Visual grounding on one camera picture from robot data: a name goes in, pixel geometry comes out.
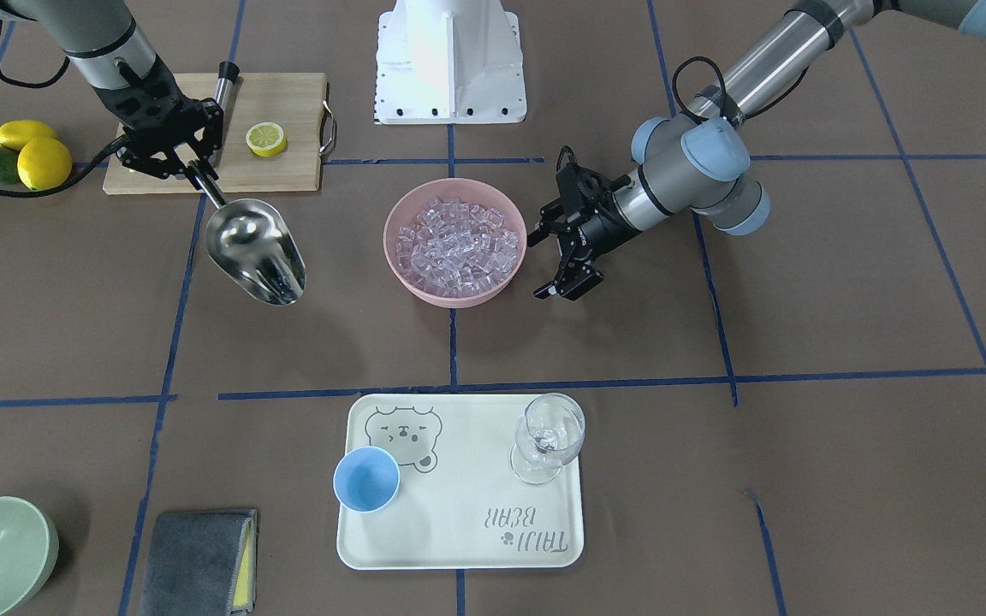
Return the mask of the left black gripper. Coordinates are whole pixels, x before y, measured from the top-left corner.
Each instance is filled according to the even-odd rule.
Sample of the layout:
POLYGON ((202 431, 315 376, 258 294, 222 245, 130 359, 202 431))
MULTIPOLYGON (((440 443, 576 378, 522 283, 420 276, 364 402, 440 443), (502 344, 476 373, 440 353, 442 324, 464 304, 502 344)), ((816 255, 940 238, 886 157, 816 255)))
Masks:
POLYGON ((627 175, 611 180, 578 163, 561 163, 555 173, 559 198, 540 208, 539 221, 527 235, 528 248, 556 237, 560 253, 558 272, 533 292, 538 299, 558 296, 578 300, 605 281, 596 258, 638 237, 622 215, 615 192, 631 186, 627 175))

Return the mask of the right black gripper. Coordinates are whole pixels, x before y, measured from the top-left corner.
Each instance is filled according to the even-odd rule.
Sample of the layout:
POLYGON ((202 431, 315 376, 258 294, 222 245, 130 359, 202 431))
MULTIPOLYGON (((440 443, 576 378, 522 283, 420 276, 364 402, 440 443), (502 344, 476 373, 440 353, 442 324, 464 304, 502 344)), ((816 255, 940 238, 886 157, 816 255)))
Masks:
POLYGON ((114 68, 127 86, 104 90, 103 102, 122 125, 113 152, 124 167, 157 179, 184 178, 189 171, 177 155, 181 145, 191 149, 191 163, 211 163, 223 145, 219 102, 187 97, 162 60, 147 74, 138 74, 127 60, 115 60, 114 68))

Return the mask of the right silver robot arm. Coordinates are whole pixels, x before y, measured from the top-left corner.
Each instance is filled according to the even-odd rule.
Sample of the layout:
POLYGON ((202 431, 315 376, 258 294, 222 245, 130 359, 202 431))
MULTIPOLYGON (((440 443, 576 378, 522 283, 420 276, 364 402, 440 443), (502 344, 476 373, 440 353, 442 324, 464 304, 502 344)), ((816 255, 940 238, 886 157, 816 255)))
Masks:
POLYGON ((183 178, 179 148, 191 149, 195 161, 222 148, 222 106, 183 92, 122 1, 0 1, 0 21, 34 22, 55 40, 120 122, 114 152, 126 168, 183 178))

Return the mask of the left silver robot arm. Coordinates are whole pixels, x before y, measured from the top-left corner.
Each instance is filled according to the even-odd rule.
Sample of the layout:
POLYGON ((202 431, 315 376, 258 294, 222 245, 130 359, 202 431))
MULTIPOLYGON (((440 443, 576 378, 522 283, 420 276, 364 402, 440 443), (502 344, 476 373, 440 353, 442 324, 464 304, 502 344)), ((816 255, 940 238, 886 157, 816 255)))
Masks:
POLYGON ((771 199, 751 167, 740 129, 794 89, 811 64, 853 28, 895 11, 986 39, 986 1, 798 1, 727 70, 677 112, 643 122, 633 137, 634 171, 618 178, 584 168, 564 145, 558 198, 541 208, 528 246, 558 242, 551 281, 535 292, 576 300, 602 283, 597 260, 683 210, 724 234, 755 233, 771 199))

